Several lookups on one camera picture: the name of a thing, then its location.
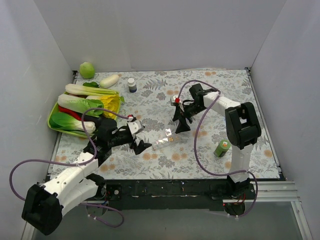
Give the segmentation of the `green pill bottle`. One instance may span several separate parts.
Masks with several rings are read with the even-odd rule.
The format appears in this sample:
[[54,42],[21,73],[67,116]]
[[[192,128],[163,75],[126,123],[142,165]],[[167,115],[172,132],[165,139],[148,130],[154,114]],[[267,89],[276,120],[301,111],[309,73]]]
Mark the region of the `green pill bottle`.
[[222,139],[219,144],[217,145],[214,154],[218,157],[218,158],[222,158],[227,151],[230,149],[231,144],[227,139]]

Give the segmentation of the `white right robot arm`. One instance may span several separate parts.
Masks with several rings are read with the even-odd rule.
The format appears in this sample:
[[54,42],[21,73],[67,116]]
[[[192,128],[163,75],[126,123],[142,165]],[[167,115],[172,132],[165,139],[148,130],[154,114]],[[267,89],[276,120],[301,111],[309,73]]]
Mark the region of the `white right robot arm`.
[[194,80],[189,89],[191,100],[172,96],[170,103],[175,107],[173,121],[178,121],[176,133],[190,131],[193,116],[210,110],[225,118],[226,135],[231,144],[231,168],[223,173],[223,182],[210,189],[212,197],[227,196],[237,199],[250,188],[254,175],[249,171],[251,153],[262,134],[256,110],[251,102],[240,103],[221,95],[213,86],[203,89],[203,81]]

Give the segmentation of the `red chili pepper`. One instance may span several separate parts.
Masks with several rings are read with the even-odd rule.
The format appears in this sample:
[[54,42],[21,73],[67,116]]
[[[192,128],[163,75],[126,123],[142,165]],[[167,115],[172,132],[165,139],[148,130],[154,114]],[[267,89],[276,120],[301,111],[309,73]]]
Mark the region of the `red chili pepper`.
[[75,119],[78,120],[78,121],[81,121],[81,119],[82,119],[82,114],[80,114],[80,113],[78,113],[78,112],[75,112],[75,111],[73,111],[73,110],[64,108],[64,107],[62,107],[62,106],[60,106],[60,105],[58,105],[58,109],[59,109],[60,112],[66,113],[66,114],[72,116],[73,118],[75,118]]

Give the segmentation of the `white pill bottle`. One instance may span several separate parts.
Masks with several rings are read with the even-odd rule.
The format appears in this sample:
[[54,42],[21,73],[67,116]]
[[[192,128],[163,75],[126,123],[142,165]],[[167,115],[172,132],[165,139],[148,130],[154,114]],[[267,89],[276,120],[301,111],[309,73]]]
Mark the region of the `white pill bottle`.
[[137,84],[134,78],[129,78],[127,80],[127,85],[130,93],[135,93],[137,91]]

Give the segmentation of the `green plastic tray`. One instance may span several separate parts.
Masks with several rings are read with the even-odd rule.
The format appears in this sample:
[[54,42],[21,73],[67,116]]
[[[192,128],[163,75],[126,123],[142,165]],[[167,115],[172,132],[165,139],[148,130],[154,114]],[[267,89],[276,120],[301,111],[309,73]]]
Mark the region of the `green plastic tray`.
[[47,124],[55,131],[77,137],[86,136],[84,129],[93,135],[105,119],[117,118],[109,111],[118,113],[123,102],[124,98],[118,94],[80,97],[63,93],[51,110]]

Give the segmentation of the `napa cabbage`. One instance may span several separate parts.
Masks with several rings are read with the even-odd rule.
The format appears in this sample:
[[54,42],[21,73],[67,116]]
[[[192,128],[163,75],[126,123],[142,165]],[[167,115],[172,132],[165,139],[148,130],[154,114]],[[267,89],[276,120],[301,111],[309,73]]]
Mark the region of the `napa cabbage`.
[[57,103],[59,106],[83,114],[88,109],[99,108],[103,109],[104,104],[98,99],[86,99],[82,97],[61,94],[58,97]]

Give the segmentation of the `long bok choy stalk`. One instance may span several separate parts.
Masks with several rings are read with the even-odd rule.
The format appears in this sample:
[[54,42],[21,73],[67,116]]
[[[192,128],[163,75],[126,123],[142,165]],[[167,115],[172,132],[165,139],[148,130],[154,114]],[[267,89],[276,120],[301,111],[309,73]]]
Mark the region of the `long bok choy stalk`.
[[120,93],[116,90],[107,88],[95,88],[89,86],[83,86],[78,84],[67,84],[65,91],[68,94],[79,95],[79,96],[103,96],[103,95],[119,95]]

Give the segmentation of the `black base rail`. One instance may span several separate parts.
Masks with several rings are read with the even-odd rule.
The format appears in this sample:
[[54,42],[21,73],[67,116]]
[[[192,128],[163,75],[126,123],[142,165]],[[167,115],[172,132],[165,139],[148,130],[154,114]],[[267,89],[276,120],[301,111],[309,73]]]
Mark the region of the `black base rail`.
[[118,210],[223,211],[224,201],[245,203],[255,198],[254,185],[234,190],[226,179],[105,180],[87,201]]

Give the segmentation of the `yellow leafy vegetable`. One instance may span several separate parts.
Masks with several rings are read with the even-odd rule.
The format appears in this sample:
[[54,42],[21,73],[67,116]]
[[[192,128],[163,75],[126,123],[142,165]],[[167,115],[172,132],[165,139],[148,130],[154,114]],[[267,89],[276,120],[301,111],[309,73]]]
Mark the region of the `yellow leafy vegetable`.
[[103,103],[104,109],[117,114],[119,113],[121,97],[118,94],[101,96],[100,101]]

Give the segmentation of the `green bok choy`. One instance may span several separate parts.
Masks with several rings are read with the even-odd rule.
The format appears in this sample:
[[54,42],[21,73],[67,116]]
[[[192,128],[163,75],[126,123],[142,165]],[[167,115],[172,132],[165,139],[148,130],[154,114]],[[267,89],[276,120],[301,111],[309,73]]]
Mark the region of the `green bok choy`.
[[49,124],[56,130],[84,132],[81,121],[63,112],[53,113],[49,118]]

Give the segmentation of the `purple eggplant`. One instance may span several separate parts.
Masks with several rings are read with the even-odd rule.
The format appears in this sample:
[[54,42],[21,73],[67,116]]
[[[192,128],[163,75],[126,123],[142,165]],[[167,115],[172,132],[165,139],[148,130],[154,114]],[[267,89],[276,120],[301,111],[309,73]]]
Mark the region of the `purple eggplant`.
[[100,115],[99,117],[85,115],[83,117],[83,120],[85,122],[93,122],[95,124],[95,127],[98,129],[100,126],[104,126],[107,123],[106,118],[103,115]]

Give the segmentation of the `green round cabbage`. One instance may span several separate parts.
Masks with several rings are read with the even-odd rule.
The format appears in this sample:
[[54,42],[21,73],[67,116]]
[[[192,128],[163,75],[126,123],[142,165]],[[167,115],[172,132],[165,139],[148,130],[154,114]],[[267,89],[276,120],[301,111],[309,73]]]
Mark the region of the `green round cabbage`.
[[79,66],[79,73],[84,79],[92,79],[95,76],[95,68],[90,62],[83,62]]

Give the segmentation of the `white radish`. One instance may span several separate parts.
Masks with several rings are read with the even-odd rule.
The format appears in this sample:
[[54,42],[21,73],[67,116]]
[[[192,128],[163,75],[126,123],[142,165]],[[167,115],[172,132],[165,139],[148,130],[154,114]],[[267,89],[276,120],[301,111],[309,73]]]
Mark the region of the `white radish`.
[[119,81],[120,77],[118,74],[113,74],[108,77],[105,77],[99,82],[99,86],[101,88],[107,89],[113,85],[115,85]]

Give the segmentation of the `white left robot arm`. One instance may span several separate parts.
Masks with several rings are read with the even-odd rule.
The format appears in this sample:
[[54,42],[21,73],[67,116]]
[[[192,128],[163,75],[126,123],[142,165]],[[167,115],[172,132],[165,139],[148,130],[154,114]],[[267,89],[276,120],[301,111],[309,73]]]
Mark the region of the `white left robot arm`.
[[129,145],[136,155],[151,147],[143,140],[136,142],[136,135],[144,128],[133,116],[122,127],[117,127],[113,119],[100,125],[71,166],[44,184],[29,188],[22,219],[47,236],[57,229],[70,210],[83,201],[103,199],[107,193],[105,180],[94,171],[111,156],[113,147]]

